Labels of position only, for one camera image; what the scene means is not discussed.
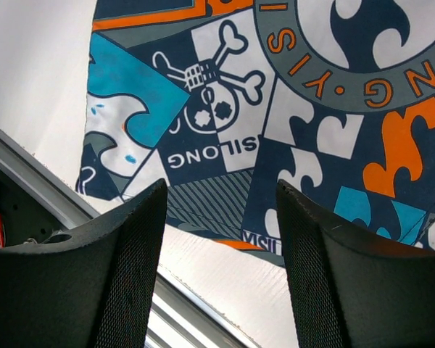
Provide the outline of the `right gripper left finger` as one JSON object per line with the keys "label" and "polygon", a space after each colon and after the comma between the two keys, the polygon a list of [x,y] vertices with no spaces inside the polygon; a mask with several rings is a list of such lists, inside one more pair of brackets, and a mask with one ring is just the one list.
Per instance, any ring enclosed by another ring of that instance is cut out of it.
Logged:
{"label": "right gripper left finger", "polygon": [[167,184],[40,244],[0,249],[0,347],[142,347]]}

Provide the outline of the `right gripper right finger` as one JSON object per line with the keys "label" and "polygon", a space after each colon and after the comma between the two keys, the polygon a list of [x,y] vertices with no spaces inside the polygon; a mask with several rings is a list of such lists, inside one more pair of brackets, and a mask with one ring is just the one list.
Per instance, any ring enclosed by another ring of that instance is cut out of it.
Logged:
{"label": "right gripper right finger", "polygon": [[284,180],[276,205],[300,347],[435,347],[435,252],[378,236]]}

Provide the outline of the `colourful patterned shorts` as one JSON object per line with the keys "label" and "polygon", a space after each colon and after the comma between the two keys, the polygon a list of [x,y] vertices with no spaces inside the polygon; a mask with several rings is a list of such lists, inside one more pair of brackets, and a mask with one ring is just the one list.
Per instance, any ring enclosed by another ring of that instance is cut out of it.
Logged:
{"label": "colourful patterned shorts", "polygon": [[276,184],[435,251],[435,1],[98,1],[78,193],[281,264]]}

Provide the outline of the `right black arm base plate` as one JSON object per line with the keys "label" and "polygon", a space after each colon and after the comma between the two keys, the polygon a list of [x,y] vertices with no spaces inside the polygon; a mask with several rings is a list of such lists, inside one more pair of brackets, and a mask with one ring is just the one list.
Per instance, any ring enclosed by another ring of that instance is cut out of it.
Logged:
{"label": "right black arm base plate", "polygon": [[41,243],[61,229],[50,212],[0,171],[0,247]]}

